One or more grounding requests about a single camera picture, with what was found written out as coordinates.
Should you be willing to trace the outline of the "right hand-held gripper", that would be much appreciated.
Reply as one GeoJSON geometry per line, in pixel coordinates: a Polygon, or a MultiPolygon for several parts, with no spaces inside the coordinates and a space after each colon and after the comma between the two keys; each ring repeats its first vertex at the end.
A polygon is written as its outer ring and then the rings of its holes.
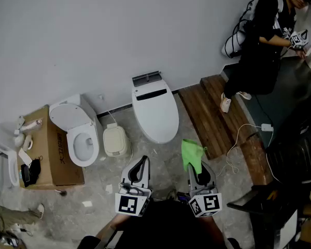
{"type": "Polygon", "coordinates": [[[222,194],[218,192],[216,175],[211,167],[202,161],[201,183],[198,188],[196,172],[192,164],[188,164],[188,184],[190,187],[189,207],[195,217],[212,216],[222,210],[222,194]]]}

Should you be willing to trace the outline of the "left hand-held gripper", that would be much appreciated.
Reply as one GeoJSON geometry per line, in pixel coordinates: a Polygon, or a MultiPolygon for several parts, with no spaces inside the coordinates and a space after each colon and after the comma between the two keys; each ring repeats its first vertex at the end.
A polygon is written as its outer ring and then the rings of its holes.
{"type": "Polygon", "coordinates": [[[127,165],[115,193],[115,210],[119,214],[142,217],[150,203],[150,160],[144,155],[127,165]]]}

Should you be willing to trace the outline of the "green cloth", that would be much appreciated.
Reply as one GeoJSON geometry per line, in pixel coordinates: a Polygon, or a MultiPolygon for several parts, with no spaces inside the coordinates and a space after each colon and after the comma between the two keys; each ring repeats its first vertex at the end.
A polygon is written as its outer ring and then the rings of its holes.
{"type": "Polygon", "coordinates": [[[183,139],[181,144],[181,156],[184,170],[187,171],[188,164],[191,164],[196,174],[201,174],[202,156],[206,151],[207,147],[203,147],[193,140],[183,139]]]}

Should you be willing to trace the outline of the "person's left forearm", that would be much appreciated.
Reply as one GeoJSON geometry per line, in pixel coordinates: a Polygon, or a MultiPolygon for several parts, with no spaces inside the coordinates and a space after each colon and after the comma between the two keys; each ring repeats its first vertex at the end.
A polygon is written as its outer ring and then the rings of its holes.
{"type": "Polygon", "coordinates": [[[131,215],[117,214],[105,227],[103,227],[96,237],[100,240],[108,237],[113,231],[120,230],[131,218],[131,215]]]}

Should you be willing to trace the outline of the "person's right forearm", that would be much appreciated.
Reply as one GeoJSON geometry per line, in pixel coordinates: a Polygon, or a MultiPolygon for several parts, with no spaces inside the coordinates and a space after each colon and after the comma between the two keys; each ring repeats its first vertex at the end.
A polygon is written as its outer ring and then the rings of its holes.
{"type": "Polygon", "coordinates": [[[202,236],[207,238],[217,249],[227,249],[224,236],[212,216],[195,219],[202,236]]]}

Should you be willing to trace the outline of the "white smart toilet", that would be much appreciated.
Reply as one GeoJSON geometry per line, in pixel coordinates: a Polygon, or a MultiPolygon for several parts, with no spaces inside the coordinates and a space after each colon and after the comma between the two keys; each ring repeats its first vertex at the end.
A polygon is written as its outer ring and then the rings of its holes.
{"type": "Polygon", "coordinates": [[[135,93],[138,100],[143,100],[165,94],[169,91],[171,92],[168,85],[161,79],[138,87],[133,87],[132,94],[135,93]]]}

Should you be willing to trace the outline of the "white open toilet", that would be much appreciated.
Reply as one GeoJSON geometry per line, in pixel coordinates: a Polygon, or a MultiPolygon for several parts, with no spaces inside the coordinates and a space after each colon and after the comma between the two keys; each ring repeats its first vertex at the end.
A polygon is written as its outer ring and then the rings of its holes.
{"type": "Polygon", "coordinates": [[[49,107],[51,121],[66,132],[69,156],[74,164],[88,167],[103,161],[103,126],[96,112],[81,94],[73,95],[49,107]]]}

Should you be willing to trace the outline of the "white toilet seat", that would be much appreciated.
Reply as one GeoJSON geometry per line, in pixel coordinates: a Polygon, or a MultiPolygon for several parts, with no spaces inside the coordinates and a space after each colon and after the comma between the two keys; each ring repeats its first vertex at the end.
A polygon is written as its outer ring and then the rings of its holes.
{"type": "Polygon", "coordinates": [[[10,181],[14,186],[20,186],[17,165],[17,153],[14,150],[9,150],[7,155],[10,181]]]}

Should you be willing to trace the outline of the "beige trash bin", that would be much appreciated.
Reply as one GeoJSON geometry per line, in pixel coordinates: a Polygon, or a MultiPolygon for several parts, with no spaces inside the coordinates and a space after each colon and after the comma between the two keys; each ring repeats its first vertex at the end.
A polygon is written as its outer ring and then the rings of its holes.
{"type": "Polygon", "coordinates": [[[103,133],[104,150],[107,156],[121,158],[132,154],[131,143],[125,130],[117,123],[107,125],[103,133]]]}

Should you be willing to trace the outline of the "wooden platform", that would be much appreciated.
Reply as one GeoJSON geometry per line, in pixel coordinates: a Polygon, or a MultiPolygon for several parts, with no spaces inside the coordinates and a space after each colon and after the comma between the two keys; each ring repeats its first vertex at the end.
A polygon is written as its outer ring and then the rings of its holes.
{"type": "Polygon", "coordinates": [[[241,149],[254,185],[266,185],[273,178],[259,130],[248,120],[239,99],[232,100],[230,111],[220,110],[225,80],[221,75],[204,77],[196,85],[179,89],[178,94],[187,110],[197,135],[207,147],[207,159],[222,155],[232,158],[230,148],[241,149]]]}

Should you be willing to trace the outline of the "person's black clothed body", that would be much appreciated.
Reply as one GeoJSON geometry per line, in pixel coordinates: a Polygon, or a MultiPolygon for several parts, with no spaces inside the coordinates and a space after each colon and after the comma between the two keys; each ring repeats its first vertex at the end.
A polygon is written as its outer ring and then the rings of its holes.
{"type": "MultiPolygon", "coordinates": [[[[122,235],[115,249],[217,249],[202,236],[196,218],[186,204],[151,201],[142,217],[131,216],[120,230],[103,240],[85,236],[77,249],[105,249],[109,238],[119,231],[122,235]]],[[[227,249],[242,249],[234,238],[224,236],[224,241],[227,249]]]]}

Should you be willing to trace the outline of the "large cardboard box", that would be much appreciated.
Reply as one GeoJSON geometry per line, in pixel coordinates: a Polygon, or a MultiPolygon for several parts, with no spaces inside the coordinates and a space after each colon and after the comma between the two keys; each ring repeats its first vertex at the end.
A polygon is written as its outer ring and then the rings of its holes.
{"type": "Polygon", "coordinates": [[[58,128],[49,118],[49,106],[24,115],[28,125],[42,120],[40,128],[30,131],[33,145],[26,154],[34,161],[39,160],[40,173],[34,184],[25,186],[19,179],[20,187],[32,190],[64,190],[84,184],[82,168],[75,165],[68,153],[66,132],[58,128]]]}

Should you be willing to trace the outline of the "black suitcase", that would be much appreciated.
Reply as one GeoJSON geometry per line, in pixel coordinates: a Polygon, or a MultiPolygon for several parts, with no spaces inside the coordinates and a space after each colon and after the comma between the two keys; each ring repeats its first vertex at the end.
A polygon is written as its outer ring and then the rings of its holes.
{"type": "Polygon", "coordinates": [[[294,139],[273,142],[266,159],[274,179],[283,184],[311,182],[311,130],[294,139]]]}

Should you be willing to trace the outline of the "black pouch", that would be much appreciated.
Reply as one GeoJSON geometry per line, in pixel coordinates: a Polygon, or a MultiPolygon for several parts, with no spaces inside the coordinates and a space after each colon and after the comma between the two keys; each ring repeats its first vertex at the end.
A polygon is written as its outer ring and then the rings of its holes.
{"type": "Polygon", "coordinates": [[[36,184],[41,172],[40,159],[34,159],[30,165],[21,165],[24,187],[36,184]]]}

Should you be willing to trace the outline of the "white paper card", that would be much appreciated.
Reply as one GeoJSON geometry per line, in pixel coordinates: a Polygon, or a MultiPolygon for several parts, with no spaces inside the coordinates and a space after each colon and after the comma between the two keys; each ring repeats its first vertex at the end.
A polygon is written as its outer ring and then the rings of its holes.
{"type": "Polygon", "coordinates": [[[23,148],[20,148],[18,152],[18,156],[21,158],[21,160],[24,162],[25,165],[30,166],[32,163],[31,157],[23,150],[23,148]]]}

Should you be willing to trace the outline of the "white wall-mounted fixture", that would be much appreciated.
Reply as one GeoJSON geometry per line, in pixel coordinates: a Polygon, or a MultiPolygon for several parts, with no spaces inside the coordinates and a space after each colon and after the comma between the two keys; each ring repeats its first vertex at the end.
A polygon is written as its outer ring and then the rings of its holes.
{"type": "Polygon", "coordinates": [[[222,54],[232,59],[239,57],[242,54],[242,45],[246,39],[247,33],[251,28],[251,22],[254,18],[255,7],[257,0],[251,0],[242,15],[239,18],[238,23],[233,29],[232,35],[227,38],[225,44],[222,47],[222,54]]]}

